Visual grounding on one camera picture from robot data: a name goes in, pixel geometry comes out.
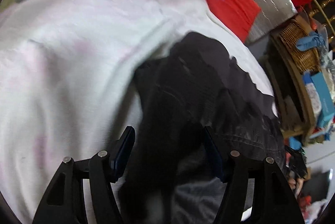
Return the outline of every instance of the cardboard box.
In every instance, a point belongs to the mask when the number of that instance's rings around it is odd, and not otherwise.
[[[321,113],[317,122],[317,126],[320,128],[326,127],[330,120],[334,119],[335,109],[330,93],[323,77],[322,72],[319,72],[312,76],[312,81],[319,94],[321,101]]]

